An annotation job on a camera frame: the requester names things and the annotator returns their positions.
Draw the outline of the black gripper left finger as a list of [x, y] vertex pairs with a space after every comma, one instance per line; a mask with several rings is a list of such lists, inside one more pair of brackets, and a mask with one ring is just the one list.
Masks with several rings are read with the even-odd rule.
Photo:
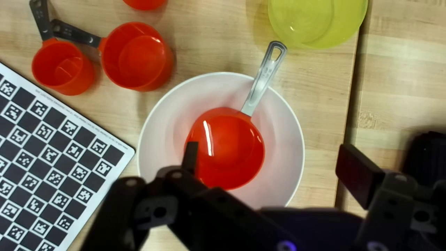
[[193, 140], [186, 144], [182, 167], [187, 172], [195, 174], [197, 160], [198, 160], [198, 143]]

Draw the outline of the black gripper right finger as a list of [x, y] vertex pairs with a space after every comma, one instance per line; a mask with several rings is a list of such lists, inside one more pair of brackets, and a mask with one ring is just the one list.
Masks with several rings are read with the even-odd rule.
[[368, 209], [385, 171], [352, 143], [339, 147], [336, 175], [363, 209]]

